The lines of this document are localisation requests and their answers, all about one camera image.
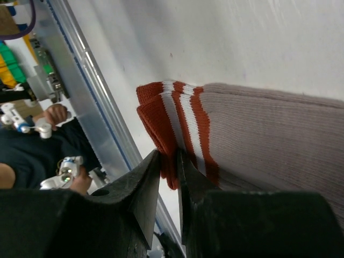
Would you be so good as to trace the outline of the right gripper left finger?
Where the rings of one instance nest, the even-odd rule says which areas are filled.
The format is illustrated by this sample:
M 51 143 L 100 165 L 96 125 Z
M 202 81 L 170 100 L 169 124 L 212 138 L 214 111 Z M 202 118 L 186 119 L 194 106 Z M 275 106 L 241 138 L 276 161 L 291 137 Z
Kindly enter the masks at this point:
M 160 154 L 90 196 L 2 190 L 1 257 L 146 257 L 152 247 Z

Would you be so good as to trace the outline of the taupe sock red striped cuff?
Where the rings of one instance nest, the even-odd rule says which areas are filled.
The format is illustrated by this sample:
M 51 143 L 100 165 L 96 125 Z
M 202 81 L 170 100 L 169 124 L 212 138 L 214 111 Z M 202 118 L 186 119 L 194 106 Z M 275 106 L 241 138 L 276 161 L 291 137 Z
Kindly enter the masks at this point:
M 137 113 L 178 188 L 176 155 L 223 190 L 320 193 L 343 224 L 343 102 L 212 83 L 167 80 L 136 89 Z

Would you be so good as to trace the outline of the operator hand upper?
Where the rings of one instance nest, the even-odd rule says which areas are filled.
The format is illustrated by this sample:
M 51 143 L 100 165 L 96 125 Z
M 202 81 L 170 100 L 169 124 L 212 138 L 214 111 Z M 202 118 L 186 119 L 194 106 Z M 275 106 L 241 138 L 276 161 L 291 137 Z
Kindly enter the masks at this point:
M 52 130 L 57 129 L 57 125 L 68 120 L 69 111 L 62 104 L 53 104 L 48 107 L 43 113 L 42 117 L 52 126 Z

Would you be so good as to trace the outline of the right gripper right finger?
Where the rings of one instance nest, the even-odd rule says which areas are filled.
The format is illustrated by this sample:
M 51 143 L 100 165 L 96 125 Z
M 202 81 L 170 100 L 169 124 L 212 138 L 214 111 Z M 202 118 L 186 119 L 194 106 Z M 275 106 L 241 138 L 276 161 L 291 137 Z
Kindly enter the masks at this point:
M 343 257 L 343 233 L 314 192 L 224 191 L 176 155 L 187 257 Z

